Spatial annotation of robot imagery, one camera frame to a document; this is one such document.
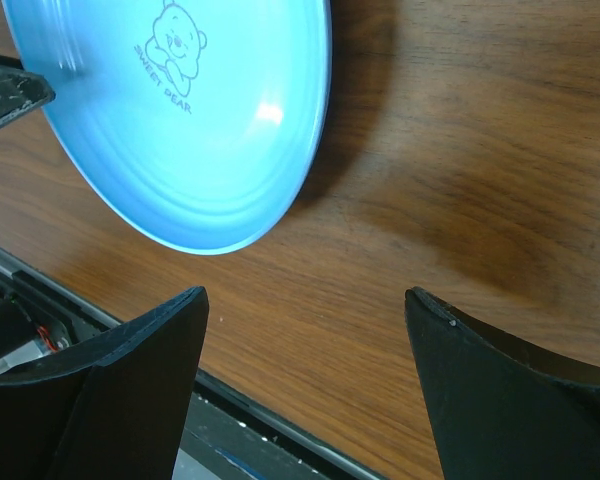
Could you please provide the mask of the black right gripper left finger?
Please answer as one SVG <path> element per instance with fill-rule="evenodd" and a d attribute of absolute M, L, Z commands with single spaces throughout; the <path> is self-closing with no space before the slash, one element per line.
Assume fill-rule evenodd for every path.
<path fill-rule="evenodd" d="M 209 315 L 190 288 L 0 375 L 0 479 L 169 479 Z"/>

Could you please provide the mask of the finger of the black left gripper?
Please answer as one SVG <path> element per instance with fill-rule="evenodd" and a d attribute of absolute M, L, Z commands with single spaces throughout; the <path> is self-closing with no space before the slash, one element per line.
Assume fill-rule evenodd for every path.
<path fill-rule="evenodd" d="M 0 65 L 0 129 L 54 99 L 42 76 Z"/>

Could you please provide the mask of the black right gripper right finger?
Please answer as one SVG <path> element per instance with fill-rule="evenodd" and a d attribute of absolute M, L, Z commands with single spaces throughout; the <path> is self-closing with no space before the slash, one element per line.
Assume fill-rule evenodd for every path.
<path fill-rule="evenodd" d="M 405 320 L 447 479 L 600 479 L 600 367 L 482 322 L 421 287 Z"/>

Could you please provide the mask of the blue plate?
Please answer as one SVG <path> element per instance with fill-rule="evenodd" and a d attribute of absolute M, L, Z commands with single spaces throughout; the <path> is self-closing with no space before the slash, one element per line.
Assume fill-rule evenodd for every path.
<path fill-rule="evenodd" d="M 103 201 L 196 255 L 266 235 L 301 190 L 332 74 L 327 1 L 6 1 L 45 116 Z"/>

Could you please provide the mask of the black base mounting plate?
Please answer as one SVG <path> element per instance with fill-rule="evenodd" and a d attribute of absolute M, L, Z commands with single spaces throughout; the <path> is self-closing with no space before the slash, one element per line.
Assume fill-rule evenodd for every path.
<path fill-rule="evenodd" d="M 121 322 L 0 248 L 0 479 L 371 479 L 198 367 L 192 287 Z"/>

